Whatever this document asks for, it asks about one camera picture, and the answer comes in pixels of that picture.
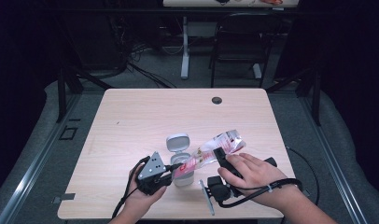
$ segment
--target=gray floor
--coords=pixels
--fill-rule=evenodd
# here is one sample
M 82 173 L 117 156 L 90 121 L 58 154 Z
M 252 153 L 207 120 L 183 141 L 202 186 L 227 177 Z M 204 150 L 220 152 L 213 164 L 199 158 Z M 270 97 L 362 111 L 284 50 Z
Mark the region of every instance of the gray floor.
M 273 73 L 284 39 L 280 39 L 271 58 L 264 88 L 273 85 Z M 139 67 L 161 75 L 178 88 L 208 88 L 210 70 L 207 68 L 210 48 L 193 44 L 190 48 L 189 79 L 180 78 L 181 54 L 167 54 L 163 51 L 146 50 L 141 53 Z M 252 74 L 244 67 L 220 66 L 218 87 L 255 87 Z M 245 77 L 242 81 L 228 75 L 238 72 L 235 77 Z M 117 88 L 158 88 L 154 82 L 127 69 L 123 74 L 104 79 Z M 61 125 L 58 116 L 57 84 L 46 88 L 48 100 L 31 138 L 23 149 L 20 159 L 6 183 L 0 189 L 0 221 L 12 223 L 64 223 L 57 218 L 57 203 L 51 203 L 55 196 L 65 192 L 80 150 L 91 127 L 92 120 L 102 99 L 103 91 L 87 80 L 82 80 L 85 91 L 81 95 L 69 97 L 69 113 Z M 320 185 L 319 206 L 339 223 L 379 223 L 379 193 L 367 182 L 356 163 L 355 147 L 342 118 L 330 98 L 322 94 L 320 107 L 321 127 L 316 127 L 309 118 L 308 100 L 297 98 L 293 90 L 295 83 L 280 92 L 269 94 L 278 126 L 288 147 L 300 152 L 316 171 Z M 77 128 L 73 140 L 59 140 L 63 127 Z M 295 153 L 288 152 L 296 176 L 310 192 L 311 200 L 316 200 L 316 182 L 307 164 Z M 331 155 L 337 166 L 331 166 Z M 39 173 L 31 173 L 35 168 Z M 344 179 L 337 179 L 342 172 Z M 35 182 L 21 189 L 22 180 Z M 106 223 L 107 220 L 70 220 L 69 223 Z M 259 223 L 280 223 L 280 220 L 261 220 Z

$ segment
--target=human arm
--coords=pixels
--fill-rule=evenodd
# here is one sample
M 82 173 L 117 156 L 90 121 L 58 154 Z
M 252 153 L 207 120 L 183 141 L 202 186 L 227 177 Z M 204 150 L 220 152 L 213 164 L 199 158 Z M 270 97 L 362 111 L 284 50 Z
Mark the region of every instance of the human arm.
M 239 188 L 267 186 L 276 180 L 287 178 L 278 168 L 246 153 L 229 155 L 227 161 L 235 167 L 243 179 L 223 167 L 218 168 L 218 173 L 227 182 Z M 241 190 L 241 192 L 247 196 L 255 190 Z M 294 185 L 284 185 L 281 189 L 263 193 L 252 200 L 279 210 L 292 223 L 335 223 Z
M 149 210 L 152 204 L 158 201 L 166 191 L 166 186 L 163 186 L 153 195 L 146 195 L 137 189 L 134 175 L 129 187 L 129 193 L 133 193 L 126 199 L 122 211 L 114 217 L 110 224 L 134 224 Z

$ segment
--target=dark background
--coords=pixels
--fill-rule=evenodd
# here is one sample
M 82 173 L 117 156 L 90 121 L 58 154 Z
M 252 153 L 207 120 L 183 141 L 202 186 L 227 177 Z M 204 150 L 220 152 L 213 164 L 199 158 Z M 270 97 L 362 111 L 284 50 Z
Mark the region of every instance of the dark background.
M 92 3 L 95 7 L 104 6 L 98 1 Z M 344 7 L 334 1 L 302 1 L 300 11 L 337 8 Z M 326 39 L 338 38 L 319 70 L 322 91 L 342 114 L 357 148 L 358 163 L 379 190 L 379 0 L 352 8 L 352 13 L 341 12 L 350 16 L 338 21 L 336 18 L 294 21 L 276 77 L 294 76 L 309 67 L 324 52 Z M 119 54 L 121 46 L 111 37 L 114 33 L 105 18 L 83 18 L 78 24 L 83 30 L 70 25 L 46 29 L 44 22 L 48 21 L 35 19 L 26 2 L 0 1 L 0 187 L 39 118 L 46 101 L 44 88 L 56 80 L 62 67 L 60 57 L 63 55 L 66 61 L 85 68 L 115 69 L 124 62 Z M 147 40 L 149 35 L 142 25 L 150 26 L 139 21 L 136 33 Z M 87 29 L 91 28 L 100 35 L 87 37 Z M 72 42 L 62 34 L 64 29 Z M 46 30 L 56 34 L 56 39 L 46 38 Z M 87 41 L 88 46 L 94 41 L 105 47 L 90 49 Z

